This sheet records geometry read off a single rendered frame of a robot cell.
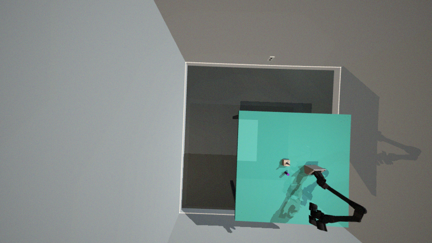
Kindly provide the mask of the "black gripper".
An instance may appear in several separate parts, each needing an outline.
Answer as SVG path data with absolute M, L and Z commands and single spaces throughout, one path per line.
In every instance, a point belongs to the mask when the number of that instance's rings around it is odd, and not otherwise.
M 314 217 L 313 213 L 316 212 L 316 210 L 318 209 L 318 206 L 314 203 L 309 203 L 309 210 L 310 210 L 310 215 L 309 215 L 309 223 L 313 224 L 315 226 L 316 225 L 316 218 Z

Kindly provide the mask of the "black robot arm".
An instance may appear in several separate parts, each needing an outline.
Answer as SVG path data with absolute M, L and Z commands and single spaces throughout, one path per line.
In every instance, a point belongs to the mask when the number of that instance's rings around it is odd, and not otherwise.
M 316 221 L 317 228 L 319 230 L 323 230 L 327 232 L 326 224 L 328 223 L 335 223 L 335 222 L 361 222 L 361 219 L 364 214 L 367 213 L 367 210 L 357 204 L 356 202 L 353 202 L 349 200 L 349 198 L 343 196 L 341 193 L 334 190 L 332 187 L 330 187 L 328 184 L 326 184 L 326 179 L 324 178 L 324 175 L 321 173 L 321 171 L 315 171 L 312 172 L 314 176 L 317 178 L 317 184 L 318 186 L 321 186 L 323 189 L 328 189 L 330 192 L 334 193 L 337 197 L 344 200 L 346 203 L 350 204 L 352 208 L 354 208 L 353 216 L 334 216 L 334 215 L 325 215 L 321 210 L 316 210 L 316 212 L 313 213 L 314 217 L 318 220 Z

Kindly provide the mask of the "beige block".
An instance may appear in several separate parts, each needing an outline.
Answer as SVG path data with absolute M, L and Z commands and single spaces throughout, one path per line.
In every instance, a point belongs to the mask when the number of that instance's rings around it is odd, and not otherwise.
M 282 165 L 283 165 L 283 166 L 290 166 L 290 165 L 288 165 L 288 164 L 286 164 L 286 163 L 289 163 L 289 164 L 290 164 L 290 160 L 289 160 L 289 159 L 282 159 Z

